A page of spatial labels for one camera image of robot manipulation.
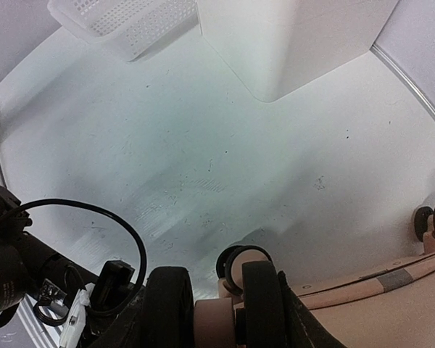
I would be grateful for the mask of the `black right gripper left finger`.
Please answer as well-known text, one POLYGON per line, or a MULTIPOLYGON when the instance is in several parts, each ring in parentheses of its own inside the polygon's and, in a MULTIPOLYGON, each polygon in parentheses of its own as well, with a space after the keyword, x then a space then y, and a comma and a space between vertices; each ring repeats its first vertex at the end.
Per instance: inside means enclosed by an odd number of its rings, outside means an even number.
POLYGON ((184 267, 153 269, 137 304, 126 308, 91 347, 193 347, 194 298, 184 267))

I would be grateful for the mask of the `beige hard-shell suitcase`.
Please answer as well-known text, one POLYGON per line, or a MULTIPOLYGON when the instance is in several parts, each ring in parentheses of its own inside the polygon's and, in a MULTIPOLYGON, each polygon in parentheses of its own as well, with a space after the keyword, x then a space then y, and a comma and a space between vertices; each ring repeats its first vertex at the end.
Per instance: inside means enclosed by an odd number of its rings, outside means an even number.
MULTIPOLYGON (((325 283, 290 286, 333 336, 332 347, 435 347, 435 206, 413 215, 423 253, 325 283)), ((194 307, 196 347, 248 347, 242 266, 271 261, 258 246, 230 246, 217 259, 215 299, 194 307)))

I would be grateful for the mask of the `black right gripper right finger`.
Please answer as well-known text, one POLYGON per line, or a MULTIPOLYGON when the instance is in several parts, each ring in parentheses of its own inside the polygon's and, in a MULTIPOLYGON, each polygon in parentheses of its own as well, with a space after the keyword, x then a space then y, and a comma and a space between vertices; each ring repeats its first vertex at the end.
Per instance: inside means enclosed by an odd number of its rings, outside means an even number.
POLYGON ((334 337, 270 261, 242 266, 248 347, 332 347, 334 337))

